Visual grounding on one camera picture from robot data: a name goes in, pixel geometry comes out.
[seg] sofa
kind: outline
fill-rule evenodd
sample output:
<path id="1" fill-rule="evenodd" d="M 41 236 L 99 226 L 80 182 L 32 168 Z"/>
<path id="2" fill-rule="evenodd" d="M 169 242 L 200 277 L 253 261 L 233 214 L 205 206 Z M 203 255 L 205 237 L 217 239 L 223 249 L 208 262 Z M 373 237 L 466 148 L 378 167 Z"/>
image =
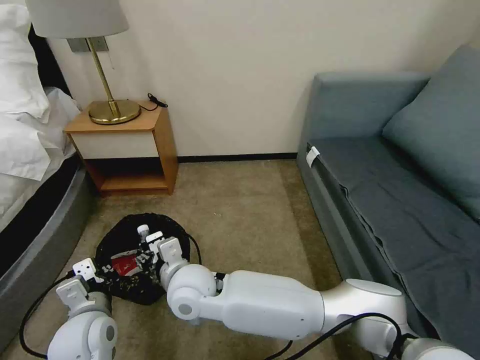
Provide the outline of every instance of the sofa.
<path id="1" fill-rule="evenodd" d="M 479 104 L 467 46 L 432 75 L 320 73 L 297 155 L 341 277 L 401 290 L 417 334 L 476 359 Z"/>

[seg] wall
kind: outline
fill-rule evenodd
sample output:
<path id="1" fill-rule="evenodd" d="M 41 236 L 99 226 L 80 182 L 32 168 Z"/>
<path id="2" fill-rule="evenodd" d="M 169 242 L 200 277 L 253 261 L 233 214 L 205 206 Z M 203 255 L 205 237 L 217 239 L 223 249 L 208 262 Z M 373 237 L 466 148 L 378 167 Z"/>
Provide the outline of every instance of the wall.
<path id="1" fill-rule="evenodd" d="M 314 73 L 434 70 L 480 15 L 478 0 L 121 3 L 130 30 L 100 57 L 114 96 L 165 99 L 183 156 L 295 152 Z M 50 44 L 73 96 L 104 99 L 91 56 Z"/>

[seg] blue throw pillow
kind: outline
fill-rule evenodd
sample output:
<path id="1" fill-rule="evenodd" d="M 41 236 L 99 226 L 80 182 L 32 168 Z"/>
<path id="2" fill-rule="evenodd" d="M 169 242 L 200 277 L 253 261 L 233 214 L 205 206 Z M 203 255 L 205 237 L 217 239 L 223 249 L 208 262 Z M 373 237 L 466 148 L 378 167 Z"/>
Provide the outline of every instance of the blue throw pillow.
<path id="1" fill-rule="evenodd" d="M 480 50 L 458 48 L 382 135 L 480 220 Z"/>

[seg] nightstand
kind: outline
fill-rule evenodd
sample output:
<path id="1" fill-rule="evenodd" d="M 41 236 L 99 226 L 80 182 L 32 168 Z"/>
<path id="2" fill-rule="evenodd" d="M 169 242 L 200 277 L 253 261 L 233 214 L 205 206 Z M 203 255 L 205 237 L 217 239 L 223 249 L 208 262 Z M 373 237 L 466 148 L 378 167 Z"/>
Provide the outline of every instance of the nightstand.
<path id="1" fill-rule="evenodd" d="M 149 109 L 155 107 L 149 101 L 138 103 Z M 178 163 L 167 109 L 142 109 L 139 117 L 115 125 L 93 123 L 88 109 L 70 122 L 64 132 L 71 139 L 100 195 L 171 195 Z"/>

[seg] lampshade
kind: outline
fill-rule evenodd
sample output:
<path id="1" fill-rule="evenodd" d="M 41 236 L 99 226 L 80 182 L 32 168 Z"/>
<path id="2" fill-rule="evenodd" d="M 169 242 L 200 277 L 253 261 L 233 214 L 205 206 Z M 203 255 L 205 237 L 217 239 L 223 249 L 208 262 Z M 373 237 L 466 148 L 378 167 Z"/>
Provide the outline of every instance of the lampshade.
<path id="1" fill-rule="evenodd" d="M 92 38 L 129 28 L 119 0 L 26 0 L 31 22 L 44 38 Z"/>

